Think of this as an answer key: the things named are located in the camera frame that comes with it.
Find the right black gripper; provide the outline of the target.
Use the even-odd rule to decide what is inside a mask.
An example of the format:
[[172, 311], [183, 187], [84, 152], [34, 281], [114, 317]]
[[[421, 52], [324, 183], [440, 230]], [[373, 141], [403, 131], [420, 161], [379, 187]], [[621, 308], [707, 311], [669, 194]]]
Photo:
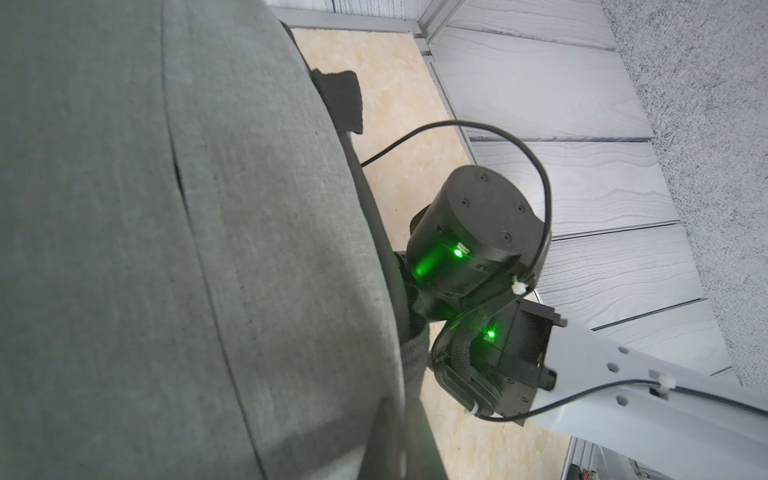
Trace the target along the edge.
[[441, 321], [499, 294], [527, 294], [547, 252], [544, 222], [508, 179], [459, 167], [411, 221], [399, 255], [409, 307]]

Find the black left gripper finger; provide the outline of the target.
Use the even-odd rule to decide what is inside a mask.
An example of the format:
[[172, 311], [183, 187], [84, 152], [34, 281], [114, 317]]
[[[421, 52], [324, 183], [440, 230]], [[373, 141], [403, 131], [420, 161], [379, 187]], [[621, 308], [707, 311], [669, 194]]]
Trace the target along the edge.
[[360, 479], [447, 479], [423, 404], [414, 399], [401, 415], [384, 398], [373, 420]]

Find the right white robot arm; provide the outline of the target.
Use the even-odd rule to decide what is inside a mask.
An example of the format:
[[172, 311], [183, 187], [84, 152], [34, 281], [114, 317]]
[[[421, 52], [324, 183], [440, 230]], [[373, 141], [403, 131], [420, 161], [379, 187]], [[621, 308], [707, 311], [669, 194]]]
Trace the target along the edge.
[[763, 479], [764, 395], [655, 358], [534, 302], [551, 241], [503, 176], [462, 166], [399, 260], [412, 311], [443, 327], [428, 365], [471, 415], [606, 447], [673, 479]]

